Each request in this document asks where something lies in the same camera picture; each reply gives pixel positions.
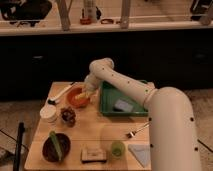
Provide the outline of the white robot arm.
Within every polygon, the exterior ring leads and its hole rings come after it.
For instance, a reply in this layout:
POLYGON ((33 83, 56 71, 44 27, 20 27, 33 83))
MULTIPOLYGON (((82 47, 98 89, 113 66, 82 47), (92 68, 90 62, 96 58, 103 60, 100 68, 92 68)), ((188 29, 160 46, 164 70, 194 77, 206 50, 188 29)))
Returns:
POLYGON ((90 63, 84 90, 95 91, 102 81, 148 110, 152 171, 202 171, 193 107, 185 93, 120 74, 110 58, 90 63))

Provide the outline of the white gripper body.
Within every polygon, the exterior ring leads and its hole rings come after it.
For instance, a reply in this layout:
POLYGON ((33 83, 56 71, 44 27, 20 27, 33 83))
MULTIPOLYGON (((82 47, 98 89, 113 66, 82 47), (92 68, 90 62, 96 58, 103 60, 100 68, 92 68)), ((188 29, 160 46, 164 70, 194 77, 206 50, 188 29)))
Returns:
POLYGON ((83 91, 87 94, 93 94, 99 87, 99 79, 94 74, 89 74, 84 79, 83 91))

